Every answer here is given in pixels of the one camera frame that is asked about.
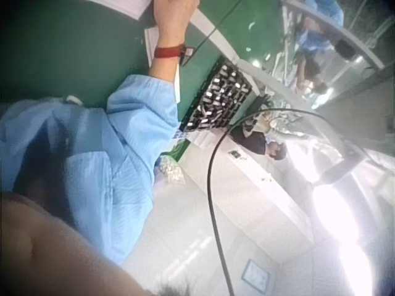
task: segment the frame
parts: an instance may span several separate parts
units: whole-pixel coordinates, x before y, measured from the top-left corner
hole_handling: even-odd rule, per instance
[[[241,279],[255,290],[264,294],[267,290],[270,274],[250,259]]]

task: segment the green table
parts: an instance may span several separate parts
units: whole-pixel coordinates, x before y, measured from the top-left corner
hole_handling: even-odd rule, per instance
[[[153,25],[150,11],[136,21],[88,1],[10,2],[7,9],[3,7],[0,21],[3,102],[72,94],[88,107],[104,107],[109,94],[128,74],[147,73],[144,29]],[[200,9],[216,25],[235,3],[202,0]],[[276,0],[243,0],[218,29],[243,59],[259,59],[264,64],[264,54],[271,53],[268,68],[281,50]],[[189,26],[188,45],[197,46],[204,38]],[[206,41],[181,68],[180,119],[220,56],[213,43]]]

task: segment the light blue jacket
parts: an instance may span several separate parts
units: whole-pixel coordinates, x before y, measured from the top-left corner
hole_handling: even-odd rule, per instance
[[[154,164],[177,127],[172,83],[129,76],[107,102],[86,109],[56,99],[14,104],[0,120],[2,191],[11,191],[25,151],[45,127],[50,149],[69,135],[65,189],[77,230],[121,264],[152,210]]]
[[[305,0],[306,5],[321,12],[331,18],[339,26],[343,26],[344,13],[335,0]],[[327,51],[331,48],[331,43],[320,33],[305,31],[296,36],[296,42],[302,50],[307,51]]]

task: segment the hand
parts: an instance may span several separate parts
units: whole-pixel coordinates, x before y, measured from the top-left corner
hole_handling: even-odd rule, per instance
[[[199,0],[155,0],[154,15],[159,27],[159,47],[185,42],[185,32]]]

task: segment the wire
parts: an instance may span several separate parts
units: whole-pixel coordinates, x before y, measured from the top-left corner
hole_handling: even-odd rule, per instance
[[[322,120],[326,121],[329,125],[333,126],[330,122],[328,122],[328,120],[325,117],[323,117],[323,116],[321,116],[321,115],[319,115],[317,113],[313,113],[313,112],[309,112],[309,111],[305,111],[305,110],[298,110],[298,109],[269,108],[269,109],[264,109],[264,110],[261,110],[261,111],[258,111],[258,112],[254,112],[254,113],[252,113],[252,114],[250,114],[248,116],[245,116],[245,117],[239,119],[234,125],[232,125],[223,134],[223,136],[220,138],[219,142],[215,146],[214,151],[213,151],[213,153],[211,155],[211,158],[210,158],[209,169],[208,169],[208,172],[207,172],[207,198],[208,198],[208,201],[209,201],[211,222],[212,222],[212,226],[213,226],[213,229],[214,229],[214,236],[215,236],[215,241],[217,243],[218,254],[220,256],[220,261],[221,261],[223,273],[225,275],[225,280],[227,282],[227,286],[228,286],[228,290],[229,290],[229,295],[230,296],[235,296],[235,292],[233,290],[233,286],[232,286],[232,283],[231,283],[231,279],[230,279],[227,263],[226,263],[226,260],[225,260],[225,256],[223,254],[222,244],[221,244],[221,240],[220,240],[220,236],[219,236],[219,232],[218,232],[217,220],[215,219],[214,205],[213,205],[213,202],[212,202],[212,193],[211,193],[212,165],[214,163],[215,154],[217,153],[221,143],[226,138],[226,136],[228,136],[230,134],[230,132],[233,129],[235,129],[238,125],[240,125],[240,123],[243,123],[244,121],[254,117],[255,115],[262,114],[262,113],[265,113],[265,112],[272,112],[272,111],[287,111],[287,112],[303,113],[303,114],[313,115],[313,116],[321,118]]]
[[[225,14],[220,21],[218,22],[218,24],[214,27],[214,29],[210,32],[210,34],[208,34],[202,42],[200,42],[200,44],[197,46],[197,48],[195,48],[195,50],[193,51],[192,56],[185,62],[185,64],[183,65],[183,67],[185,67],[189,61],[193,58],[193,56],[198,52],[198,50],[200,49],[200,47],[202,47],[202,45],[204,43],[206,43],[206,41],[214,34],[214,32],[217,30],[217,28],[222,25],[223,21],[227,19],[227,17],[233,12],[235,11],[235,9],[240,5],[242,0],[239,0],[228,12],[227,14]]]

